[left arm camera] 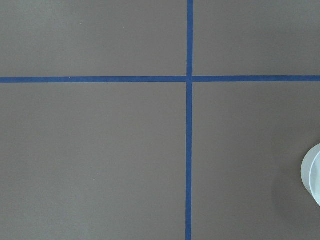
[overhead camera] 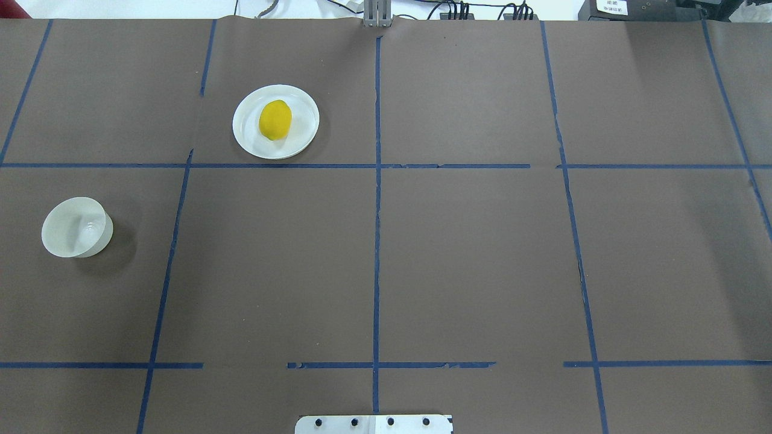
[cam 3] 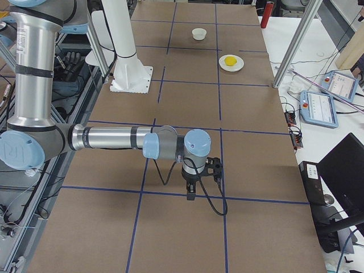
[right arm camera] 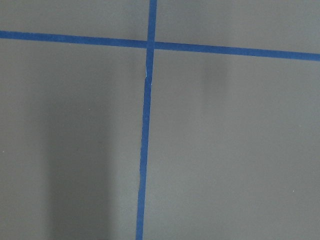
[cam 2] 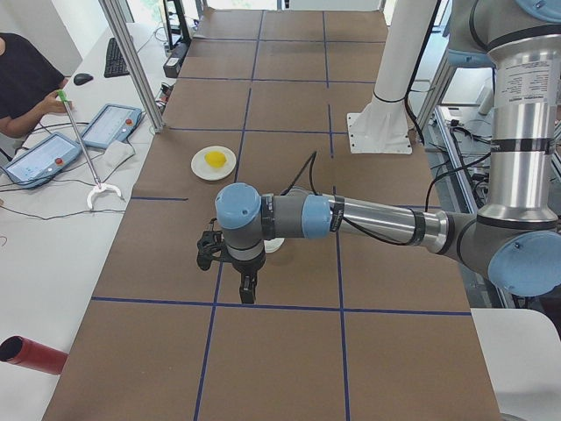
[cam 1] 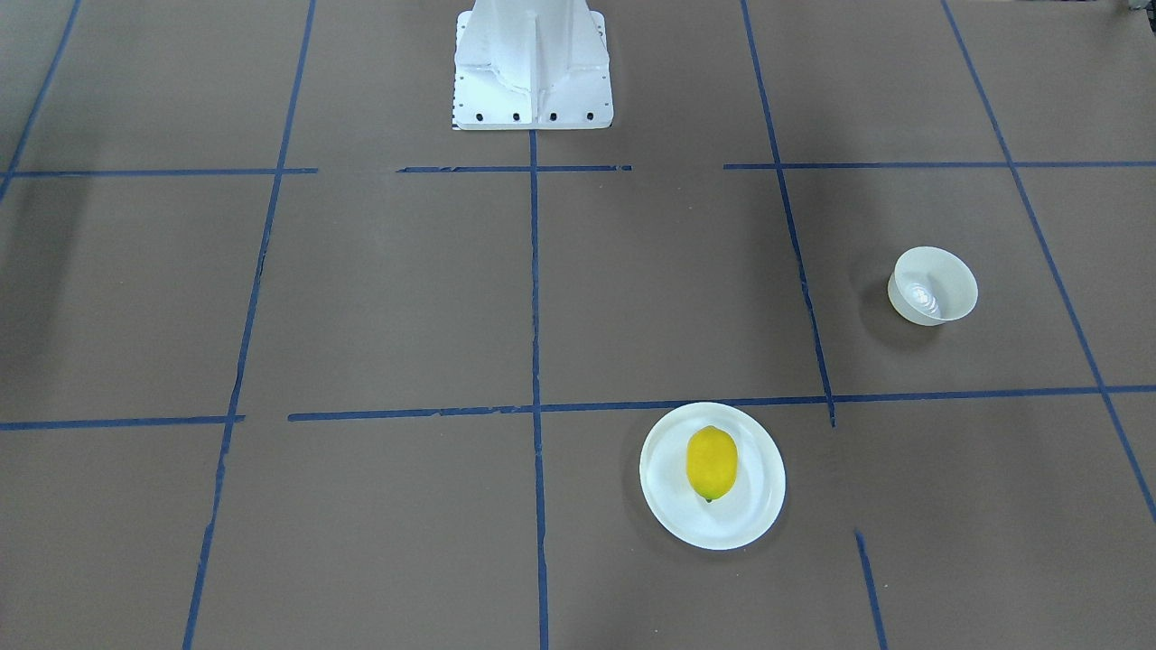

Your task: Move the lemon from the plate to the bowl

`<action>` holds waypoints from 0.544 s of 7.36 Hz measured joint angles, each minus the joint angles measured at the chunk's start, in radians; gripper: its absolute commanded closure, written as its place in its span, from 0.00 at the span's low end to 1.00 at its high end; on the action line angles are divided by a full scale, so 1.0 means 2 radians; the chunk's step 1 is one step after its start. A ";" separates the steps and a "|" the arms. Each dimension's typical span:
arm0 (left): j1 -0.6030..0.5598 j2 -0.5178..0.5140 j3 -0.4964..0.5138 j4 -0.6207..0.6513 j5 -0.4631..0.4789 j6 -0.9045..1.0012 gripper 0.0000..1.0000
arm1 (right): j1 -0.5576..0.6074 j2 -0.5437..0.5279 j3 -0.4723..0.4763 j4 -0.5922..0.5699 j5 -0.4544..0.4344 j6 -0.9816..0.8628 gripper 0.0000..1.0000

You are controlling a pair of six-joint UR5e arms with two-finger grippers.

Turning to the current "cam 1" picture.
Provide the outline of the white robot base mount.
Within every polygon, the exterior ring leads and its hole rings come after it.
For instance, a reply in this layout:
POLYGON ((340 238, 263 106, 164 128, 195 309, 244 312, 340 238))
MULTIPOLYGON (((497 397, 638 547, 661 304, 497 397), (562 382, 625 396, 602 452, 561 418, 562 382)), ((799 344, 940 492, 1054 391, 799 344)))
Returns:
POLYGON ((586 1, 476 1, 454 36, 454 130, 612 127, 607 25, 586 1))

